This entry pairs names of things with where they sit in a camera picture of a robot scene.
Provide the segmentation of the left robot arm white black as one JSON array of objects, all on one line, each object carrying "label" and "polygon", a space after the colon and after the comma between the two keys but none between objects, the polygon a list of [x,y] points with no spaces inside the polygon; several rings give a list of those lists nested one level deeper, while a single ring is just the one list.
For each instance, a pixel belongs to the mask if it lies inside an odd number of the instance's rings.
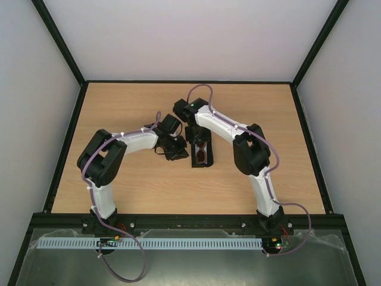
[{"label": "left robot arm white black", "polygon": [[109,133],[98,130],[77,160],[83,181],[90,193],[90,216],[83,220],[85,234],[127,232],[117,219],[112,181],[118,174],[124,156],[141,150],[154,150],[168,161],[188,158],[186,141],[181,136],[183,125],[171,114],[131,132]]}]

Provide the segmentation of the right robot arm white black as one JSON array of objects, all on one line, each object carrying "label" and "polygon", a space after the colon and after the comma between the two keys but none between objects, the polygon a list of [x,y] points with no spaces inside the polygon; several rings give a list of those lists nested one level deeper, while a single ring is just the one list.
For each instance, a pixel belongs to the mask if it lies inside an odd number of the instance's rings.
[{"label": "right robot arm white black", "polygon": [[277,202],[270,177],[270,146],[262,129],[256,125],[246,126],[212,109],[201,98],[192,103],[180,99],[173,112],[185,127],[186,140],[198,151],[206,153],[214,133],[232,145],[233,159],[237,169],[249,177],[257,200],[260,228],[270,234],[280,227],[284,216],[283,207]]}]

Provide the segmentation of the brown translucent sunglasses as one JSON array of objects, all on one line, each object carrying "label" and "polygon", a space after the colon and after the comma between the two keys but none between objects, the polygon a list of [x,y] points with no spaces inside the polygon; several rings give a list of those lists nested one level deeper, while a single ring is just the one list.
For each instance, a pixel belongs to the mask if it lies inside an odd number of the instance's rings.
[{"label": "brown translucent sunglasses", "polygon": [[206,146],[206,142],[198,142],[196,144],[196,162],[198,164],[207,163],[207,151],[205,150]]}]

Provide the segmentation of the right base electronics board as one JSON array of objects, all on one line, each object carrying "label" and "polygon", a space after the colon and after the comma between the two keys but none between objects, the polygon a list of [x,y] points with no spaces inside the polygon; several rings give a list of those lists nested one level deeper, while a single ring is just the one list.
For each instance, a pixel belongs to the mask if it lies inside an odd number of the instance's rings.
[{"label": "right base electronics board", "polygon": [[263,240],[263,249],[269,254],[278,254],[291,244],[291,237],[286,229],[280,237]]}]

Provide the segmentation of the base electronics board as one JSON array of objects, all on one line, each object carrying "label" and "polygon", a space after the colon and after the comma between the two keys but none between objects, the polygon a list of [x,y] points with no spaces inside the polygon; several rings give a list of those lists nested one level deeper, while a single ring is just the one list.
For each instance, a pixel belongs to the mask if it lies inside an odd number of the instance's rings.
[{"label": "base electronics board", "polygon": [[95,237],[97,247],[117,247],[125,238],[125,234],[112,235],[110,237]]},{"label": "base electronics board", "polygon": [[263,249],[269,254],[278,254],[291,244],[291,237],[286,229],[280,237],[263,240]]}]

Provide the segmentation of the left base electronics board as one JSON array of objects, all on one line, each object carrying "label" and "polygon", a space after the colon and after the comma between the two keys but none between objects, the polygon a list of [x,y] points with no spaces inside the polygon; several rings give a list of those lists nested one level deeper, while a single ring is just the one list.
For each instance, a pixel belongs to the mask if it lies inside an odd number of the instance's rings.
[{"label": "left base electronics board", "polygon": [[125,234],[112,235],[110,237],[95,237],[97,247],[117,247],[125,238]]}]

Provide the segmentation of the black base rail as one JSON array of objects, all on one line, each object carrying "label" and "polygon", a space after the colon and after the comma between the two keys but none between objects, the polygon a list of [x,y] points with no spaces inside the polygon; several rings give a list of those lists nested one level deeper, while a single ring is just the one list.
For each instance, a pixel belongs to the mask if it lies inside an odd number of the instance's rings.
[{"label": "black base rail", "polygon": [[113,226],[135,236],[151,229],[159,230],[222,230],[232,235],[268,236],[258,216],[233,214],[118,214]]}]

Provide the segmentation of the black folding glasses case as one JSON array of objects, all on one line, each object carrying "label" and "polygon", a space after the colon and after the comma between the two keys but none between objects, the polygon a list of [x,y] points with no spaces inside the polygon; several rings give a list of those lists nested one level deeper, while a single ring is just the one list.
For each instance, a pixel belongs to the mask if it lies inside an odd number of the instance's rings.
[{"label": "black folding glasses case", "polygon": [[198,132],[191,141],[192,167],[211,167],[214,164],[212,136],[209,130]]}]

